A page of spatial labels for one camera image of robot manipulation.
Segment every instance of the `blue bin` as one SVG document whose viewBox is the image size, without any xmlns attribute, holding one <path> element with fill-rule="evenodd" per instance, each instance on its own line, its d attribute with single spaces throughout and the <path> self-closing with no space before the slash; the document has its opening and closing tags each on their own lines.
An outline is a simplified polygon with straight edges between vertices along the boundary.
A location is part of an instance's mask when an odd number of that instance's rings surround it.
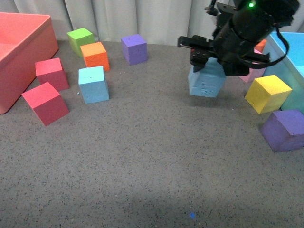
<svg viewBox="0 0 304 228">
<path fill-rule="evenodd" d="M 282 32 L 282 35 L 289 43 L 289 52 L 283 61 L 267 67 L 264 76 L 276 75 L 293 89 L 282 110 L 299 109 L 304 114 L 304 33 Z M 263 53 L 270 53 L 272 61 L 284 55 L 285 47 L 276 32 L 268 36 Z"/>
</svg>

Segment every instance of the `pink cube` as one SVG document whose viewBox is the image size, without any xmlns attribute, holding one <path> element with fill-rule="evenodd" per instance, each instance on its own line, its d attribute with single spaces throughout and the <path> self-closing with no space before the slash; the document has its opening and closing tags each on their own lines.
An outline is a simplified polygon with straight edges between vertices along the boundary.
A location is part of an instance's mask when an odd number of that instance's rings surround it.
<svg viewBox="0 0 304 228">
<path fill-rule="evenodd" d="M 58 91 L 70 87 L 60 58 L 36 62 L 35 67 L 36 76 L 41 84 L 49 82 Z"/>
<path fill-rule="evenodd" d="M 255 53 L 261 54 L 261 52 L 259 52 L 258 50 L 254 50 L 254 51 L 255 51 Z M 253 82 L 253 80 L 255 78 L 263 76 L 265 70 L 266 70 L 266 68 L 263 68 L 263 69 L 251 69 L 250 68 L 248 75 L 246 75 L 246 76 L 239 76 L 239 78 L 242 79 L 246 83 Z"/>
<path fill-rule="evenodd" d="M 49 82 L 24 92 L 22 96 L 45 126 L 69 113 L 61 95 Z"/>
</svg>

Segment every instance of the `blue cube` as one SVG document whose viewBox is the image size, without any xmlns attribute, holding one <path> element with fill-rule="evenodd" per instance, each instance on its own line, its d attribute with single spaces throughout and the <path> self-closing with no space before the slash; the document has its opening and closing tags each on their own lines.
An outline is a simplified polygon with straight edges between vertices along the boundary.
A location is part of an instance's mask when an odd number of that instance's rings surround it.
<svg viewBox="0 0 304 228">
<path fill-rule="evenodd" d="M 209 58 L 200 71 L 193 72 L 191 68 L 188 80 L 190 95 L 216 97 L 226 81 L 226 75 L 217 60 Z"/>
<path fill-rule="evenodd" d="M 79 69 L 78 84 L 86 104 L 110 99 L 103 66 Z"/>
</svg>

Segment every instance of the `foam block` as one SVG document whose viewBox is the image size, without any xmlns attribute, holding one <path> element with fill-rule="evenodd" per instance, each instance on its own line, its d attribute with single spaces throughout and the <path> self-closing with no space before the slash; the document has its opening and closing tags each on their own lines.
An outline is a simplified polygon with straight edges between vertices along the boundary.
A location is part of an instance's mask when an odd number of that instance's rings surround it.
<svg viewBox="0 0 304 228">
<path fill-rule="evenodd" d="M 257 113 L 268 113 L 279 109 L 291 91 L 292 89 L 276 75 L 270 75 L 256 78 L 245 99 Z"/>
<path fill-rule="evenodd" d="M 49 82 L 24 92 L 22 96 L 45 126 L 69 113 L 61 95 Z"/>
<path fill-rule="evenodd" d="M 147 42 L 138 34 L 121 38 L 123 56 L 134 65 L 148 60 Z"/>
<path fill-rule="evenodd" d="M 255 46 L 255 50 L 258 50 L 259 52 L 263 52 L 264 47 L 266 45 L 267 40 L 263 39 L 261 42 L 259 42 L 256 46 Z"/>
<path fill-rule="evenodd" d="M 80 48 L 86 67 L 103 66 L 104 71 L 110 70 L 108 55 L 101 42 L 83 45 Z"/>
<path fill-rule="evenodd" d="M 215 58 L 209 58 L 205 68 L 188 75 L 190 95 L 216 97 L 226 81 L 223 67 Z"/>
<path fill-rule="evenodd" d="M 255 53 L 261 54 L 260 51 L 254 50 Z M 252 82 L 255 78 L 263 76 L 266 68 L 263 69 L 249 69 L 249 74 L 246 76 L 239 76 L 240 79 L 242 79 L 244 82 Z"/>
<path fill-rule="evenodd" d="M 78 83 L 86 104 L 110 99 L 103 66 L 79 69 Z"/>
<path fill-rule="evenodd" d="M 304 146 L 304 115 L 296 109 L 273 112 L 261 133 L 275 152 L 300 149 Z"/>
<path fill-rule="evenodd" d="M 95 43 L 93 33 L 85 28 L 70 31 L 67 36 L 72 50 L 80 57 L 82 57 L 80 46 Z"/>
<path fill-rule="evenodd" d="M 49 82 L 58 91 L 70 87 L 60 58 L 36 62 L 35 68 L 36 76 L 41 84 Z"/>
</svg>

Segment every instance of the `black robotic arm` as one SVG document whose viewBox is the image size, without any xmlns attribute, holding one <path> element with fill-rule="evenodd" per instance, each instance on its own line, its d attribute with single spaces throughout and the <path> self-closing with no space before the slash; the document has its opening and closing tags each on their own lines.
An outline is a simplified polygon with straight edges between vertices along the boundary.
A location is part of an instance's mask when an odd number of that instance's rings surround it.
<svg viewBox="0 0 304 228">
<path fill-rule="evenodd" d="M 234 0 L 235 7 L 217 3 L 220 14 L 215 3 L 212 0 L 205 8 L 208 14 L 217 15 L 213 40 L 196 35 L 178 39 L 178 47 L 191 48 L 190 63 L 195 72 L 205 67 L 208 58 L 214 57 L 227 76 L 244 76 L 249 68 L 273 66 L 286 56 L 289 45 L 279 28 L 291 25 L 300 6 L 297 0 Z M 286 47 L 286 54 L 270 62 L 269 54 L 254 53 L 254 47 L 274 30 Z"/>
</svg>

